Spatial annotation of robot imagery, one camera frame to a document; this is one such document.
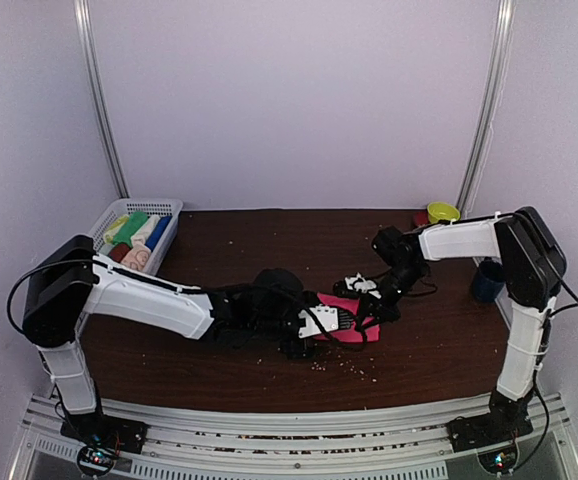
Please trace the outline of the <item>pink towel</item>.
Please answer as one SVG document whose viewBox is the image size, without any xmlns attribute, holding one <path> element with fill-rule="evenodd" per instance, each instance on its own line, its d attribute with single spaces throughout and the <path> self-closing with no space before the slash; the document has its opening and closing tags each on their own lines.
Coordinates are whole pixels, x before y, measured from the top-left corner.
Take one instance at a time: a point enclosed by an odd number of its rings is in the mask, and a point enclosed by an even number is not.
<svg viewBox="0 0 578 480">
<path fill-rule="evenodd" d="M 329 332 L 330 335 L 345 344 L 362 344 L 362 334 L 355 329 L 359 299 L 342 298 L 324 293 L 318 293 L 317 297 L 321 304 L 334 307 L 337 310 L 338 330 Z M 380 340 L 380 326 L 375 325 L 367 328 L 365 335 L 368 343 L 378 342 Z M 328 338 L 323 334 L 315 335 L 312 338 L 317 341 L 328 341 Z"/>
</svg>

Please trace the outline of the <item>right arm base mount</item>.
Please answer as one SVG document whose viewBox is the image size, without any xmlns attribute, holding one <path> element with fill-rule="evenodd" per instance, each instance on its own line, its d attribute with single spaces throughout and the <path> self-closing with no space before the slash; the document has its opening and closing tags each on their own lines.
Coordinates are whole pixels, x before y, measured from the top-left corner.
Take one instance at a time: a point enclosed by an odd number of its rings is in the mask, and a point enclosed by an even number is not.
<svg viewBox="0 0 578 480">
<path fill-rule="evenodd" d="M 454 453 L 511 442 L 514 438 L 533 432 L 528 418 L 499 424 L 490 413 L 457 417 L 448 422 L 446 428 Z"/>
</svg>

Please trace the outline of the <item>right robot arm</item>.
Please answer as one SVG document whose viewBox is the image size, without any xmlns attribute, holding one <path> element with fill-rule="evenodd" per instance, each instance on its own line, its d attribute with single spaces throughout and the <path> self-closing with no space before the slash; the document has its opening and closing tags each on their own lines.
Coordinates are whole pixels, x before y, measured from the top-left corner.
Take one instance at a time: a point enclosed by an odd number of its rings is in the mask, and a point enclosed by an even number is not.
<svg viewBox="0 0 578 480">
<path fill-rule="evenodd" d="M 376 279 L 348 277 L 344 285 L 359 294 L 377 323 L 397 318 L 398 302 L 428 273 L 430 263 L 470 257 L 500 260 L 512 322 L 481 430 L 488 440 L 504 440 L 526 415 L 564 285 L 565 256 L 538 211 L 522 207 L 472 220 L 442 221 L 407 233 L 388 227 L 374 237 L 372 248 L 388 265 L 387 273 Z"/>
</svg>

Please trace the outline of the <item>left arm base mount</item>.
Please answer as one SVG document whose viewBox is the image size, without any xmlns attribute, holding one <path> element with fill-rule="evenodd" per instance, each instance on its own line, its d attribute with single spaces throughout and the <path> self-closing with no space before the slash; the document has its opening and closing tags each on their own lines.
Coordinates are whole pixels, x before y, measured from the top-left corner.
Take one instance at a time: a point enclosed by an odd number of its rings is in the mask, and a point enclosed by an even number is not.
<svg viewBox="0 0 578 480">
<path fill-rule="evenodd" d="M 140 454 L 148 426 L 144 422 L 110 417 L 75 416 L 63 421 L 60 433 L 67 438 L 108 451 Z"/>
</svg>

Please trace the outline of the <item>orange bunny pattern towel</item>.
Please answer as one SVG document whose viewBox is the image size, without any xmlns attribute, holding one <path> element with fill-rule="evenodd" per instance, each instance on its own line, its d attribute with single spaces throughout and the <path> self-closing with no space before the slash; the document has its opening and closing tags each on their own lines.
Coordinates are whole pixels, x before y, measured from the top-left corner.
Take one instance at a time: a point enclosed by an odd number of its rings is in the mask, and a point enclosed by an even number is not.
<svg viewBox="0 0 578 480">
<path fill-rule="evenodd" d="M 122 258 L 121 264 L 131 270 L 143 272 L 151 256 L 151 250 L 145 245 L 137 244 Z"/>
</svg>

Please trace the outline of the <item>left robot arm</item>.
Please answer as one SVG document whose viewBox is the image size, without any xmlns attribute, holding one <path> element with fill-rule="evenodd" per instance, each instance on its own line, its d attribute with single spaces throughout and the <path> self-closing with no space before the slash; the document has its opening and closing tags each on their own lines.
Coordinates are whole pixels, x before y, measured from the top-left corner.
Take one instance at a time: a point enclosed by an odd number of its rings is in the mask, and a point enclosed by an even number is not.
<svg viewBox="0 0 578 480">
<path fill-rule="evenodd" d="M 284 269 L 265 269 L 251 283 L 215 288 L 187 286 L 121 265 L 76 235 L 24 274 L 28 285 L 15 329 L 41 353 L 55 383 L 65 421 L 92 444 L 113 433 L 79 345 L 81 316 L 119 317 L 191 340 L 230 333 L 269 336 L 289 358 L 304 358 L 314 336 L 333 339 L 358 321 L 349 310 L 322 303 Z"/>
</svg>

